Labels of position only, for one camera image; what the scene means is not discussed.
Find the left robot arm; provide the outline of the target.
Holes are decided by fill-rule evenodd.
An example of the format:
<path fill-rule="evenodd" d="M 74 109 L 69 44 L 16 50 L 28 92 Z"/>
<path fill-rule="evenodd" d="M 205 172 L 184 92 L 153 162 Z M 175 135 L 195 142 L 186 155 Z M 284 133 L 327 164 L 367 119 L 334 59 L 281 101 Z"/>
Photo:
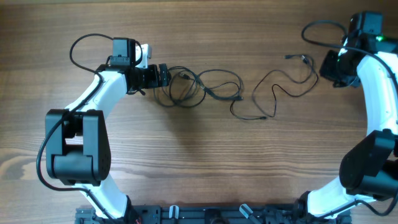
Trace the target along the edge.
<path fill-rule="evenodd" d="M 41 183 L 58 192 L 79 191 L 91 208 L 76 210 L 76 223 L 141 223 L 109 173 L 111 150 L 106 118 L 126 95 L 168 86 L 166 64 L 150 65 L 152 48 L 134 39 L 113 37 L 113 52 L 93 71 L 83 94 L 64 109 L 45 117 L 45 139 L 38 151 L 36 170 Z"/>

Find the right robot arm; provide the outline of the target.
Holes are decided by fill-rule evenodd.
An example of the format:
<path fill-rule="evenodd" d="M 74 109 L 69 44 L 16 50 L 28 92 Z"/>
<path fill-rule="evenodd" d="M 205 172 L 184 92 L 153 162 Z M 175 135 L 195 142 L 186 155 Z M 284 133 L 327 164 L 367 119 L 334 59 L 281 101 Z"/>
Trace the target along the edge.
<path fill-rule="evenodd" d="M 335 88 L 361 86 L 367 112 L 366 137 L 342 159 L 338 177 L 307 192 L 294 205 L 294 215 L 309 223 L 327 222 L 358 205 L 385 217 L 397 205 L 397 39 L 382 34 L 380 12 L 351 16 L 341 45 L 302 39 L 330 48 L 319 74 Z"/>

